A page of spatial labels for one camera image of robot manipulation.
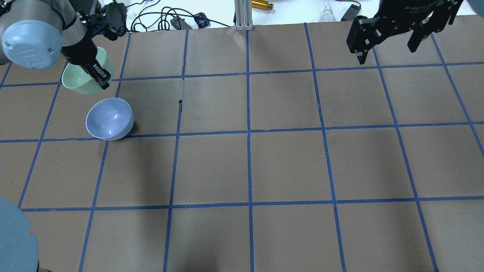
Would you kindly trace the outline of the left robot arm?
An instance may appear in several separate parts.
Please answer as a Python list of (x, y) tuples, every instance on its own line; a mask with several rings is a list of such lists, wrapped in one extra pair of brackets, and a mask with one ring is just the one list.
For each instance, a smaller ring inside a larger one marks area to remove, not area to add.
[(65, 88), (96, 94), (109, 88), (114, 65), (95, 36), (116, 41), (127, 32), (127, 8), (113, 0), (2, 0), (1, 64), (44, 70), (60, 57), (68, 63)]

